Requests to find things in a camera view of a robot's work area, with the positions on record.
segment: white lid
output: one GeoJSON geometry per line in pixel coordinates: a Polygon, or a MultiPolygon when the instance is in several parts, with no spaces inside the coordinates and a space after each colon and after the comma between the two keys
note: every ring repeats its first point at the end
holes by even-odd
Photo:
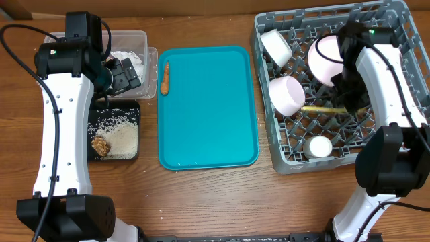
{"type": "Polygon", "coordinates": [[[329,156],[332,148],[330,140],[324,136],[316,136],[309,143],[310,154],[317,158],[329,156]]]}

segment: gray dish rack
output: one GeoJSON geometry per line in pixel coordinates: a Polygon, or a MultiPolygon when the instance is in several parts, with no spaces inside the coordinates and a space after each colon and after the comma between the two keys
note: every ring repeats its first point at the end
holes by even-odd
{"type": "Polygon", "coordinates": [[[395,29],[409,89],[420,111],[427,119],[430,116],[430,96],[426,85],[430,77],[429,58],[405,2],[385,0],[261,13],[255,17],[251,49],[263,92],[273,168],[280,174],[322,171],[355,163],[357,153],[375,133],[371,106],[365,114],[355,116],[297,112],[295,116],[285,117],[275,110],[269,97],[269,82],[291,75],[301,82],[306,105],[331,107],[331,90],[313,77],[307,66],[307,53],[316,39],[323,34],[337,32],[348,21],[395,29]],[[261,43],[260,36],[272,29],[281,33],[293,52],[293,57],[283,67],[271,60],[261,43]],[[328,157],[308,160],[303,155],[303,144],[306,139],[318,135],[331,140],[333,151],[328,157]]]}

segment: wooden surface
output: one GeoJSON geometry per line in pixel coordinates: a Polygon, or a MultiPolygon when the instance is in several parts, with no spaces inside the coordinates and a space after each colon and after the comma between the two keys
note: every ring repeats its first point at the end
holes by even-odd
{"type": "MultiPolygon", "coordinates": [[[[64,15],[89,11],[100,17],[197,16],[263,13],[307,7],[360,3],[371,0],[19,0],[30,13],[64,15]]],[[[430,10],[430,1],[404,0],[411,10],[430,10]]]]}
{"type": "MultiPolygon", "coordinates": [[[[430,13],[413,12],[413,17],[424,45],[430,47],[430,13]]],[[[253,19],[253,15],[237,15],[107,22],[113,30],[144,30],[149,46],[157,48],[159,54],[170,48],[236,44],[251,56],[253,19]]],[[[65,29],[62,20],[24,23],[49,32],[65,29]]],[[[34,53],[44,37],[27,30],[8,30],[6,35],[15,53],[34,67],[34,53]]],[[[17,220],[15,205],[19,199],[31,198],[36,181],[42,142],[42,96],[36,82],[3,48],[0,55],[0,241],[29,241],[32,232],[17,220]]],[[[252,70],[261,148],[254,165],[177,173],[164,169],[157,158],[155,98],[140,102],[138,160],[91,163],[93,193],[110,196],[118,217],[141,226],[148,235],[287,235],[323,230],[354,191],[354,168],[350,165],[316,173],[277,174],[266,139],[261,90],[252,70]]],[[[429,182],[402,201],[430,207],[429,182]]],[[[429,227],[430,214],[392,207],[374,231],[383,232],[385,241],[428,241],[429,227]]]]}

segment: blue plastic tray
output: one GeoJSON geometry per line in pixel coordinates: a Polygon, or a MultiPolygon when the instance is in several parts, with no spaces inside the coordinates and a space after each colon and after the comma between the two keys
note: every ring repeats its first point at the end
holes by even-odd
{"type": "Polygon", "coordinates": [[[167,169],[251,165],[259,155],[248,52],[240,46],[172,49],[169,94],[158,90],[159,160],[167,169]]]}

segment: plastic container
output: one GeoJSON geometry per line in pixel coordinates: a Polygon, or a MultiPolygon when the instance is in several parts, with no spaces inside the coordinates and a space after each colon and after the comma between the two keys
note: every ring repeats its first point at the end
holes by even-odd
{"type": "MultiPolygon", "coordinates": [[[[51,33],[57,37],[64,37],[64,32],[51,33]]],[[[146,33],[141,30],[112,30],[112,47],[111,52],[126,51],[136,53],[144,65],[144,81],[140,87],[126,91],[112,99],[151,99],[157,92],[157,78],[150,78],[150,70],[157,66],[157,60],[150,61],[150,52],[148,51],[148,40],[146,33]]],[[[108,31],[103,31],[103,47],[108,45],[108,31]]],[[[55,42],[54,39],[47,36],[44,43],[55,42]]]]}
{"type": "Polygon", "coordinates": [[[430,77],[429,58],[411,13],[403,1],[374,1],[261,13],[255,17],[251,49],[263,92],[271,159],[273,168],[278,173],[322,171],[355,163],[357,153],[375,133],[374,118],[369,112],[372,107],[361,116],[329,116],[299,111],[296,116],[287,117],[275,113],[269,97],[269,82],[291,75],[304,88],[305,105],[333,106],[328,97],[330,88],[314,78],[308,68],[307,54],[318,37],[336,32],[348,21],[363,22],[369,27],[386,26],[395,29],[409,90],[425,117],[430,115],[430,96],[426,86],[426,80],[430,77]],[[273,64],[261,42],[261,35],[273,29],[280,32],[293,52],[293,57],[283,67],[273,64]],[[303,154],[303,144],[309,138],[320,135],[330,139],[332,153],[328,157],[307,159],[303,154]]]}

